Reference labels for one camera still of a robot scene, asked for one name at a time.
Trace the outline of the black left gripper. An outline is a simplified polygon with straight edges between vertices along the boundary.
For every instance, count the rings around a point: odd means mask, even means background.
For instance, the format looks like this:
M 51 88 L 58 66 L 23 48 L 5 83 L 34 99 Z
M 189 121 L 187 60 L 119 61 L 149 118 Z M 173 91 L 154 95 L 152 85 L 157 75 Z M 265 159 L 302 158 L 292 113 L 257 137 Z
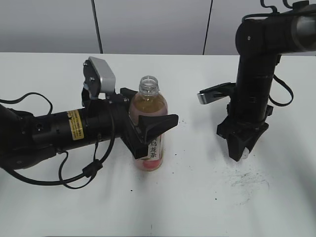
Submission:
M 120 138 L 131 151 L 135 159 L 141 159 L 148 154 L 148 145 L 168 130 L 178 125 L 176 114 L 164 116 L 139 116 L 137 133 L 129 117 L 129 107 L 137 91 L 123 87 L 118 94 L 113 93 L 107 99 L 90 99 L 88 91 L 83 89 L 81 99 L 83 108 L 80 118 L 83 126 L 84 141 L 95 142 L 114 141 Z

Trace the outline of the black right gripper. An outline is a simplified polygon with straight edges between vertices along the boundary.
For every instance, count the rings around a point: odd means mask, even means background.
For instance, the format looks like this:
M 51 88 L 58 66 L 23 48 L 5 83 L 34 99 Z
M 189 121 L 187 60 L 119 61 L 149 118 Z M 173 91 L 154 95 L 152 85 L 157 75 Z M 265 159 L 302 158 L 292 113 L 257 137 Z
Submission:
M 244 148 L 247 148 L 250 153 L 268 128 L 269 125 L 265 121 L 248 123 L 227 116 L 217 126 L 216 133 L 227 140 L 229 157 L 234 161 L 239 161 Z

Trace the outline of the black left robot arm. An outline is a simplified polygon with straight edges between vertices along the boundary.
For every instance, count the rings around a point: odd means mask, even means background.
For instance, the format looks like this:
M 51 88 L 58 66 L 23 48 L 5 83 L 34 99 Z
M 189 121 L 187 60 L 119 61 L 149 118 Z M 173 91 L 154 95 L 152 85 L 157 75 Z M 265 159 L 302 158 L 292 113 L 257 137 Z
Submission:
M 133 123 L 129 105 L 135 91 L 122 88 L 106 99 L 81 97 L 83 108 L 34 116 L 6 107 L 0 109 L 0 162 L 9 168 L 25 169 L 62 151 L 112 138 L 120 138 L 135 159 L 143 158 L 149 144 L 178 124 L 178 116 L 140 116 Z

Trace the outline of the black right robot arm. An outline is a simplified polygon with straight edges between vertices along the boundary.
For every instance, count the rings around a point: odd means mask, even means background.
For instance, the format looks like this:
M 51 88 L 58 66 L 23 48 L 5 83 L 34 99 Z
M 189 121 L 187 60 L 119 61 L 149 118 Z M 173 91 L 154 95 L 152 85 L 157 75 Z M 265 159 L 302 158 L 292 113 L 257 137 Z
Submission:
M 266 119 L 273 106 L 268 101 L 281 56 L 316 49 L 315 4 L 298 1 L 287 12 L 244 19 L 236 33 L 236 48 L 237 80 L 219 86 L 214 97 L 230 98 L 217 134 L 227 141 L 229 157 L 239 161 L 269 127 Z

